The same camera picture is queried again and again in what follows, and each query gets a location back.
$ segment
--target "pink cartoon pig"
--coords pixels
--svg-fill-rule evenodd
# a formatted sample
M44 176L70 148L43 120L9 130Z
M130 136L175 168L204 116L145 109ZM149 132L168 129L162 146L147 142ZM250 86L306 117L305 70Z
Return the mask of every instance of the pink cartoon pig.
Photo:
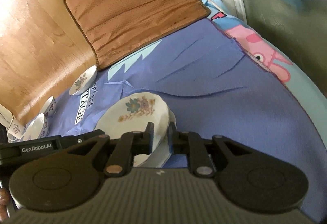
M238 25L226 30L226 32L236 38L245 50L267 66L282 82L285 83L291 79L289 71L283 66L275 64L274 60L279 60L290 65L292 65L292 63L264 42L255 31Z

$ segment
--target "pink cheek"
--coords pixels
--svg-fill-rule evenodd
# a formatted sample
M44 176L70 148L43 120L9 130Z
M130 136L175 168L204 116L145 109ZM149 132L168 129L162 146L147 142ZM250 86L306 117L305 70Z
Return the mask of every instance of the pink cheek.
M249 41L250 43L257 43L262 41L261 37L257 34L251 34L246 37L246 40Z

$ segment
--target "wooden board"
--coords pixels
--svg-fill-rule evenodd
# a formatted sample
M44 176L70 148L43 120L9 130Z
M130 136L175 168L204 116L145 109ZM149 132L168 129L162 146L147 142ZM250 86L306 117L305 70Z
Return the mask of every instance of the wooden board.
M0 104L21 123L94 64L62 0L0 0Z

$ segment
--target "cartoon eye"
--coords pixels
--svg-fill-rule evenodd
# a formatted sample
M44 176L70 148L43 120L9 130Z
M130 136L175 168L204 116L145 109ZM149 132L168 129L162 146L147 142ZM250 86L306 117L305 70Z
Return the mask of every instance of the cartoon eye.
M254 54L254 57L256 57L256 59L258 59L262 63L264 62L264 56L262 54L256 53L256 54Z

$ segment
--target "stacked plate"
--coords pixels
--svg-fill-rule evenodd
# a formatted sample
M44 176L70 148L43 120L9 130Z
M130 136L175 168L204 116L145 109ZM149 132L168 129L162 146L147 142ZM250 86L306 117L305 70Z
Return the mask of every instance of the stacked plate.
M110 139L118 139L126 132L144 131L148 122L154 123L152 154L137 155L134 167L161 167L170 157L168 125L176 123L176 119L160 96L143 92L121 99L107 110L95 129L101 129Z

